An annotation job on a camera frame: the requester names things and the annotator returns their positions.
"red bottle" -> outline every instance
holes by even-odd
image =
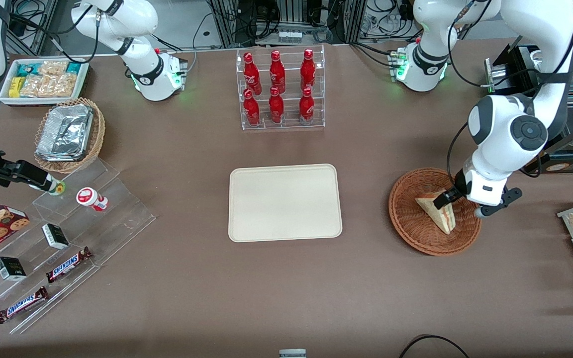
[[[315,63],[313,62],[313,50],[307,48],[304,50],[304,61],[302,62],[302,67],[300,67],[300,87],[302,90],[306,86],[313,88],[315,84]]]
[[[258,103],[253,98],[253,93],[250,89],[245,89],[243,95],[245,96],[243,107],[245,107],[247,122],[249,122],[250,126],[257,127],[260,125],[260,107],[258,107]]]
[[[300,98],[300,124],[309,125],[313,122],[314,100],[311,97],[311,88],[307,87],[302,91]]]
[[[280,93],[284,93],[287,89],[287,80],[285,75],[285,66],[280,60],[280,51],[275,50],[271,52],[271,67],[269,68],[271,75],[271,85],[277,86]]]
[[[285,114],[285,102],[280,96],[278,86],[271,87],[271,98],[269,98],[269,108],[271,109],[271,120],[275,124],[282,123]]]
[[[262,93],[262,85],[260,84],[260,71],[258,71],[258,66],[253,63],[253,56],[249,52],[243,55],[245,59],[245,82],[247,88],[253,91],[254,95],[260,95]]]

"snickers bar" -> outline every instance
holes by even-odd
[[[39,288],[37,292],[32,295],[29,295],[25,299],[17,302],[16,304],[10,306],[7,310],[0,311],[0,324],[6,322],[7,320],[11,319],[14,315],[18,314],[23,310],[27,310],[30,306],[38,303],[39,301],[43,301],[48,299],[48,291],[45,287]]]
[[[86,247],[81,251],[77,252],[76,255],[69,258],[65,263],[58,265],[57,268],[51,270],[46,274],[48,277],[48,283],[53,283],[57,278],[63,276],[73,268],[77,267],[80,263],[84,262],[87,258],[92,256],[90,250]]]

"white plastic tray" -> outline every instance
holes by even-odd
[[[229,238],[262,242],[342,233],[332,165],[240,168],[229,177]]]
[[[13,98],[8,97],[8,90],[10,89],[10,83],[19,70],[19,66],[22,64],[34,64],[40,63],[42,61],[70,61],[66,57],[46,57],[46,58],[36,58],[36,59],[23,59],[14,60],[8,69],[6,74],[6,79],[4,80],[4,85],[1,87],[0,91],[0,102],[7,104],[9,106],[45,106],[47,104],[57,104],[65,102],[66,100],[76,99],[81,95],[81,90],[84,87],[84,82],[86,81],[86,75],[90,64],[82,64],[79,68],[79,73],[77,74],[77,82],[75,82],[75,88],[72,90],[72,95],[70,97],[51,97],[51,98],[27,98],[19,97]]]

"wicker basket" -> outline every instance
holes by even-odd
[[[475,242],[481,220],[477,205],[466,199],[453,202],[455,229],[446,235],[437,227],[414,198],[423,193],[451,188],[444,170],[421,168],[405,173],[395,183],[388,199],[388,213],[399,235],[412,247],[433,256],[458,254]]]
[[[82,160],[77,162],[49,162],[49,161],[44,161],[43,159],[37,156],[34,156],[37,163],[39,163],[39,166],[44,170],[70,174],[75,169],[78,169],[82,166],[86,166],[89,165],[89,163],[92,163],[94,159],[96,159],[96,157],[98,156],[98,153],[100,152],[100,148],[103,145],[103,136],[105,135],[105,120],[103,118],[103,113],[100,112],[100,110],[98,109],[96,104],[94,104],[94,102],[86,98],[77,98],[75,100],[69,100],[67,102],[57,104],[57,106],[66,107],[66,106],[74,106],[75,104],[85,104],[89,107],[92,107],[92,109],[94,110],[94,117],[92,122],[92,128],[90,130],[90,138],[88,140],[88,150],[86,156]],[[43,133],[43,126],[46,124],[47,118],[48,114],[46,113],[46,115],[43,116],[43,120],[39,125],[39,130],[37,131],[37,134],[35,136],[34,139],[35,145],[39,145],[39,139],[41,138],[41,134]]]

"brown tabletop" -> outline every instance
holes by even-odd
[[[506,43],[461,41],[458,68],[480,81],[482,60]],[[135,91],[119,57],[94,59],[86,97],[105,115],[100,156],[158,219],[26,333],[0,326],[0,357],[259,358],[301,347],[310,358],[389,358],[422,333],[472,357],[573,357],[573,246],[555,216],[573,207],[573,175],[516,173],[509,185],[523,197],[484,220],[470,249],[417,252],[391,225],[389,191],[409,170],[444,167],[483,91],[448,69],[415,93],[351,47],[325,50],[327,127],[287,133],[242,131],[233,50],[200,53],[187,90],[164,102]],[[0,108],[6,158],[34,160],[45,111]],[[464,134],[456,170],[474,148]],[[341,236],[229,240],[232,170],[314,163],[337,168]],[[38,195],[12,184],[0,204],[25,208]]]

